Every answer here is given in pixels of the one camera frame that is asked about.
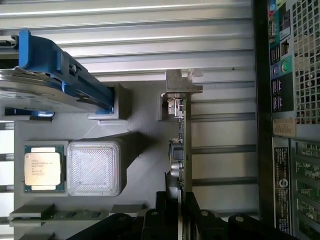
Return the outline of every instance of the circuit board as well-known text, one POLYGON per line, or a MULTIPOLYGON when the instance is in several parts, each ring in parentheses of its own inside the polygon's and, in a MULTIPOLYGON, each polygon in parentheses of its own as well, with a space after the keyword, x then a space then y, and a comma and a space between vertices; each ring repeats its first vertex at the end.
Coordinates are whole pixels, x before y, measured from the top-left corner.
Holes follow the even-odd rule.
POLYGON ((320 158, 320 145, 308 144, 305 142, 297 142, 296 153, 299 155, 309 156, 313 158, 320 158))
POLYGON ((169 140, 169 160, 170 175, 178 178, 181 189, 184 189, 183 169, 185 166, 184 142, 185 142, 185 116, 184 116, 184 99, 170 99, 168 101, 169 114, 174 115, 177 119, 179 134, 178 138, 169 140))
POLYGON ((300 181, 296 182, 296 190, 302 195, 306 195, 310 199, 320 203, 320 190, 300 181))
POLYGON ((308 163, 296 162, 296 173, 320 181, 320 167, 308 163))
POLYGON ((298 221, 298 228, 302 233, 308 236, 311 240, 320 239, 320 233, 301 220, 298 221))
POLYGON ((296 200, 297 208, 298 210, 306 215, 308 218, 311 218, 318 224, 320 224, 320 211, 318 209, 315 209, 308 203, 301 201, 299 199, 296 200))

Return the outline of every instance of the blue plastic rail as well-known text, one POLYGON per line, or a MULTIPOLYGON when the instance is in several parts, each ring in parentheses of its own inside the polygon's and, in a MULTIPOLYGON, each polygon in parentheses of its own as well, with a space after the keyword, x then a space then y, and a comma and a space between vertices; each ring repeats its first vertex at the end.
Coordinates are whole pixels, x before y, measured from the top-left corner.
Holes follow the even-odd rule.
POLYGON ((114 92, 92 76, 88 70, 53 41, 32 36, 22 30, 18 38, 19 67, 36 73, 46 73, 61 81, 61 90, 75 97, 79 91, 114 110, 114 92))

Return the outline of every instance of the ventilation grille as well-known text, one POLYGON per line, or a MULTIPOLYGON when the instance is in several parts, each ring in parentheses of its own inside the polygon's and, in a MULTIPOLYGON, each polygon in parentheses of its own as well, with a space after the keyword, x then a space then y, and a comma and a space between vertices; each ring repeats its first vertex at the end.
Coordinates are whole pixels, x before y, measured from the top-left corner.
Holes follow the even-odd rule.
POLYGON ((319 0, 299 0, 292 8, 298 124, 320 124, 319 8, 319 0))

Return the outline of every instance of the screw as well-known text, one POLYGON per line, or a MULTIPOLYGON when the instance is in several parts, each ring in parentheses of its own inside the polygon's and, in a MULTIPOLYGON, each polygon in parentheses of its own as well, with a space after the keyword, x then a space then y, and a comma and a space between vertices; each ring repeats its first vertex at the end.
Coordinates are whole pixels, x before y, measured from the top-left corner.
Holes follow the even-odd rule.
POLYGON ((202 216, 208 216, 209 213, 208 213, 207 211, 202 211, 202 212, 201 212, 201 215, 202 215, 202 216))
POLYGON ((74 73, 77 72, 77 66, 76 66, 75 64, 72 64, 72 71, 73 71, 74 73))
POLYGON ((26 71, 25 73, 26 73, 26 74, 29 74, 29 75, 37 76, 37 74, 35 74, 35 73, 32 72, 32 71, 26 71))
POLYGON ((244 222, 244 221, 245 221, 242 216, 236 216, 236 217, 235 217, 235 220, 236 220, 237 222, 244 222))

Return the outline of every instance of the connector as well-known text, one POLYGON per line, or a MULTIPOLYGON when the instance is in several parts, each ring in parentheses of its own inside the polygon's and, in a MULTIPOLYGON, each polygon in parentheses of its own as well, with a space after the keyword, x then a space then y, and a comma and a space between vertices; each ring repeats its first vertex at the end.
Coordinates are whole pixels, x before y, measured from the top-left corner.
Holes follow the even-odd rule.
POLYGON ((277 80, 277 85, 278 85, 278 92, 280 92, 282 89, 282 86, 281 86, 281 81, 279 79, 277 80))
POLYGON ((272 82, 272 94, 276 94, 278 92, 278 84, 277 81, 272 82))
POLYGON ((275 64, 280 60, 281 51, 280 46, 276 46, 275 48, 271 49, 270 51, 270 58, 271 58, 271 64, 275 64))
POLYGON ((289 41, 286 40, 281 43, 281 56, 288 54, 290 48, 289 41))
POLYGON ((268 21, 268 36, 269 43, 274 43, 276 41, 277 36, 277 22, 274 17, 270 17, 268 21))
POLYGON ((174 115, 174 117, 177 119, 183 118, 183 100, 181 98, 170 98, 167 102, 168 114, 174 115))
POLYGON ((274 96, 273 97, 273 111, 278 110, 278 97, 274 96))
POLYGON ((277 100, 278 100, 278 109, 280 110, 282 108, 282 97, 278 96, 277 100))

